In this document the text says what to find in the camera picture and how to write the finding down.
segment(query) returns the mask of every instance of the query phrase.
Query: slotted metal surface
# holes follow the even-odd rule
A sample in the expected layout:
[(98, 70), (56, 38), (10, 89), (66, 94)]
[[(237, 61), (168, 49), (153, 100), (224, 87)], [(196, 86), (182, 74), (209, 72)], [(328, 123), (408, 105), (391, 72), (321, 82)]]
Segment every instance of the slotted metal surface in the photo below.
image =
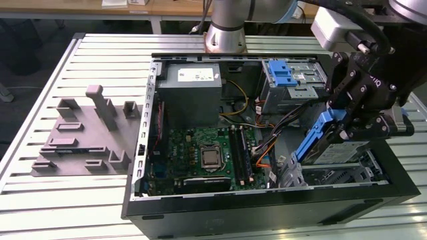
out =
[[(249, 53), (326, 53), (309, 37), (248, 36), (246, 48)], [(84, 39), (72, 40), (0, 162), (1, 239), (146, 239), (130, 222), (120, 219), (125, 175), (34, 178), (30, 166), (54, 125), (61, 97), (74, 97), (80, 105), (92, 105), (84, 97), (85, 88), (101, 84), (104, 96), (114, 105), (124, 101), (141, 103), (150, 53), (202, 51), (200, 36), (86, 34)], [(404, 108), (416, 133), (388, 143), (420, 196), (345, 225), (197, 239), (427, 239), (427, 112), (413, 95)]]

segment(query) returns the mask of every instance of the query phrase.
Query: chip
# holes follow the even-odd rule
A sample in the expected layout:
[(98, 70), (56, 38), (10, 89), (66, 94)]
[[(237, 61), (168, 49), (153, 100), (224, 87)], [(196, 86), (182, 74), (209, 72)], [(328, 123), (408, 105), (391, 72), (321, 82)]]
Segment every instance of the chip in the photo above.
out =
[(221, 167), (221, 147), (218, 145), (201, 146), (201, 168), (208, 172)]

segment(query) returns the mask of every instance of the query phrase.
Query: expansion slot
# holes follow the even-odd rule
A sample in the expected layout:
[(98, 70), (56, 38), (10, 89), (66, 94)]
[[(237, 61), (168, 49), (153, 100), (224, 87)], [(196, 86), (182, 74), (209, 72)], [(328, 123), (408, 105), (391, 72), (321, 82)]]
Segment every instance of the expansion slot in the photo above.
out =
[(230, 146), (234, 182), (240, 185), (244, 185), (245, 183), (253, 182), (253, 173), (242, 128), (234, 128), (234, 126), (232, 126), (228, 129), (228, 139)]

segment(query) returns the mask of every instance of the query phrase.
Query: open computer tower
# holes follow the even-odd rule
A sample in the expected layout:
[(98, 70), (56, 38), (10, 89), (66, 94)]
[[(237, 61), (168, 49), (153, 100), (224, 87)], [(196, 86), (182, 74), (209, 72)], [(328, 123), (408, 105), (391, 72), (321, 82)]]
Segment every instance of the open computer tower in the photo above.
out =
[(341, 224), (420, 194), (384, 140), (292, 160), (321, 101), (256, 153), (284, 115), (325, 96), (329, 60), (153, 54), (121, 212), (149, 239)]

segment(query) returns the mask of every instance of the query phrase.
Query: screw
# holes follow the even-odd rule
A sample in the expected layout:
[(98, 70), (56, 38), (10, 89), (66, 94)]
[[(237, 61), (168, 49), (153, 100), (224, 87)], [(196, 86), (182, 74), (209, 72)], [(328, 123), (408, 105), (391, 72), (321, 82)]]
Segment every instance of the screw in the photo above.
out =
[(362, 43), (357, 45), (357, 49), (364, 55), (368, 55), (370, 53), (370, 49)]

